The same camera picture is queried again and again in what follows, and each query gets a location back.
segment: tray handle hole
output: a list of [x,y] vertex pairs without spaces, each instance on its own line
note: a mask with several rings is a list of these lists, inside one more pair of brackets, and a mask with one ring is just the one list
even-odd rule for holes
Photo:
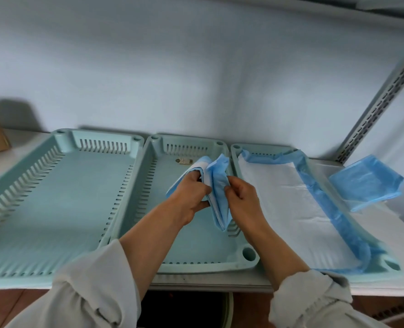
[[243,258],[248,261],[254,261],[257,257],[257,254],[255,254],[255,251],[252,248],[244,248],[241,253],[243,254]]
[[396,264],[396,263],[391,262],[391,261],[388,261],[388,260],[385,260],[385,263],[386,263],[390,268],[392,268],[393,270],[397,270],[397,271],[400,271],[400,270],[401,270],[401,267],[399,266],[399,264]]

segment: left hand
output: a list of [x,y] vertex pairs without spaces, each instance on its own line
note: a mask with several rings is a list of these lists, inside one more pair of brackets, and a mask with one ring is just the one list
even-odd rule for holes
[[177,186],[175,192],[168,198],[178,208],[184,225],[193,220],[194,214],[201,209],[210,206],[208,201],[201,201],[211,193],[211,187],[199,182],[201,174],[199,171],[192,171],[186,174]]

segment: white coat sleeve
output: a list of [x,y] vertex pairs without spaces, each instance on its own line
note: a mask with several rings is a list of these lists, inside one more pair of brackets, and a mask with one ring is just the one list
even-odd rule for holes
[[286,278],[270,303],[269,321],[277,328],[384,328],[357,312],[346,278],[310,270]]
[[118,240],[57,272],[52,288],[6,328],[135,328],[141,302]]

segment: perforated tray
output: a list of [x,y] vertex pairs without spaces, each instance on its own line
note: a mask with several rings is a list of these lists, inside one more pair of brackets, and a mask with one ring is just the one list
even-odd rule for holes
[[[292,147],[287,146],[271,146],[271,145],[255,145],[255,144],[233,144],[231,146],[231,155],[233,161],[234,173],[243,178],[240,167],[238,165],[238,156],[241,151],[245,149],[253,154],[273,156],[280,153],[286,153],[293,150]],[[344,204],[342,198],[338,195],[336,189],[328,181],[327,177],[309,164],[310,170],[313,173],[314,179],[319,182],[321,189],[330,197],[336,204],[338,209],[347,217],[351,222],[358,235],[369,245],[371,248],[379,249],[379,251],[372,251],[371,260],[368,268],[363,274],[346,275],[350,282],[373,282],[387,279],[397,278],[402,275],[401,267],[391,251],[387,248],[386,244],[372,236],[369,232],[364,230],[362,226],[352,217]]]
[[60,129],[0,177],[0,289],[49,287],[60,266],[108,243],[143,142]]
[[[153,135],[142,152],[137,168],[132,196],[122,219],[118,219],[112,239],[122,236],[157,204],[166,199],[170,186],[189,165],[179,164],[178,158],[193,159],[208,155],[217,159],[229,156],[224,142],[195,137]],[[247,269],[259,261],[240,229],[232,221],[227,231],[214,224],[210,209],[196,213],[193,221],[179,232],[172,248],[161,264],[159,273],[206,273]]]

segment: small metal tag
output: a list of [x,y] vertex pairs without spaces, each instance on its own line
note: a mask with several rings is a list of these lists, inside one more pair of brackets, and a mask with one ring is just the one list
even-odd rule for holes
[[179,164],[193,164],[193,159],[188,159],[187,157],[180,157],[176,159]]

